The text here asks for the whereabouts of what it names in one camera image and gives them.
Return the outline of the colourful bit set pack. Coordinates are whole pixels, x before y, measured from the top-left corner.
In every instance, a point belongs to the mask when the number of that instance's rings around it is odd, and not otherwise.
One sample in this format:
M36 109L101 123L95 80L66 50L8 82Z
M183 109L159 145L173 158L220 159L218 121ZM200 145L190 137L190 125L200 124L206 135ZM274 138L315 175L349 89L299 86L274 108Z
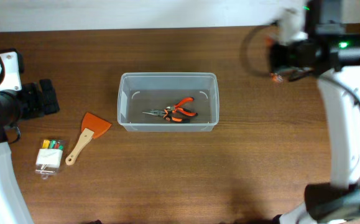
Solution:
M42 179L58 174L61 166L65 141L61 139L44 139L35 162L35 172Z

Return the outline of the red black cutting pliers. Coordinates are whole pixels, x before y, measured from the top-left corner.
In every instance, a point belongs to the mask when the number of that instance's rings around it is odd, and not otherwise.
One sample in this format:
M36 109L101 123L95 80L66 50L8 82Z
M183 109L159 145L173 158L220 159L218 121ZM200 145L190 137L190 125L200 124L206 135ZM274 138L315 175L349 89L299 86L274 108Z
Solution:
M191 103L194 101L194 97L186 97L179 101L177 104L172 106L167 106L166 110L171 111L173 113L180 113L182 115L188 116L188 117L195 117L198 115L196 112L192 112L186 108L183 107L186 103Z

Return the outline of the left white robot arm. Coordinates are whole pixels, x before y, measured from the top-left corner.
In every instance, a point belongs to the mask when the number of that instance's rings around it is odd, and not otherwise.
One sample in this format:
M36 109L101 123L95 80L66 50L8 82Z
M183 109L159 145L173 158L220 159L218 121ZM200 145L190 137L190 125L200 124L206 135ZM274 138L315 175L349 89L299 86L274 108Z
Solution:
M0 223L32 223L33 219L18 186L7 131L21 138L18 123L60 110L52 81L23 84L22 55L16 49L0 50Z

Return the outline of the orange scraper wooden handle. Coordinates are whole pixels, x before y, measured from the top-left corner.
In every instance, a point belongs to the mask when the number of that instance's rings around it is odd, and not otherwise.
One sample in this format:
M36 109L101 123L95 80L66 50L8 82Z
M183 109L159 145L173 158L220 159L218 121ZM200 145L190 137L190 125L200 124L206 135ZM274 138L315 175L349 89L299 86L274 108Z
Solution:
M87 112L81 122L81 134L78 138L78 141L71 153L65 159L66 165L73 165L83 148L92 139L96 139L102 136L111 127L111 125L112 124L108 121Z

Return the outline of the clear plastic container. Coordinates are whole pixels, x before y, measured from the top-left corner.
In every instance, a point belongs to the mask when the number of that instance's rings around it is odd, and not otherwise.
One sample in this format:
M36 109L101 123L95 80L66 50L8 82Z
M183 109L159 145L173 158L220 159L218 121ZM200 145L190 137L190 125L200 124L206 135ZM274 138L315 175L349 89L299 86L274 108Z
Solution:
M171 123L145 110L164 110L186 97L184 108L198 113L189 123ZM208 132L219 122L217 77L205 72L133 72L121 77L118 123L126 131Z

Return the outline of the orange socket bit rail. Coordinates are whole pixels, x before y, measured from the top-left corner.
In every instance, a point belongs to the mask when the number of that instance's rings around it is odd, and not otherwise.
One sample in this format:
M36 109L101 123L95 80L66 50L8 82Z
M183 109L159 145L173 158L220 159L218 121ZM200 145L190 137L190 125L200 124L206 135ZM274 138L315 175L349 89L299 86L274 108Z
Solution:
M275 39L269 35L265 38L265 44L266 44L267 50L270 53L271 48L275 44ZM276 83L282 83L284 81L283 77L281 75L278 75L277 73L273 72L273 70L271 68L270 68L270 77L271 77L272 81L276 82Z

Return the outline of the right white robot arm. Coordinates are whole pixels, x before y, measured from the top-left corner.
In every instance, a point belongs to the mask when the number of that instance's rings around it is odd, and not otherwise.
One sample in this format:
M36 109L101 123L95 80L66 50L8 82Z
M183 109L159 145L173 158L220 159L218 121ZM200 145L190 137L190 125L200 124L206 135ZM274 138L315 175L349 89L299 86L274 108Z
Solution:
M305 187L303 202L274 223L360 218L360 34L346 32L341 1L307 1L280 15L269 47L273 79L314 77L326 111L331 179Z

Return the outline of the orange black long-nose pliers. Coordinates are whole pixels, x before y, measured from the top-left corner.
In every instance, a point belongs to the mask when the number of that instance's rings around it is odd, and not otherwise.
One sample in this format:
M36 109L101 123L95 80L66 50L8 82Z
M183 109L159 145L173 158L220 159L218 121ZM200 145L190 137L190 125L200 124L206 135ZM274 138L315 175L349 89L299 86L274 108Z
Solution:
M162 117L166 121L170 121L171 123L189 123L190 119L188 118L176 118L172 116L173 112L168 110L145 110L143 111L145 114L149 114L152 116Z

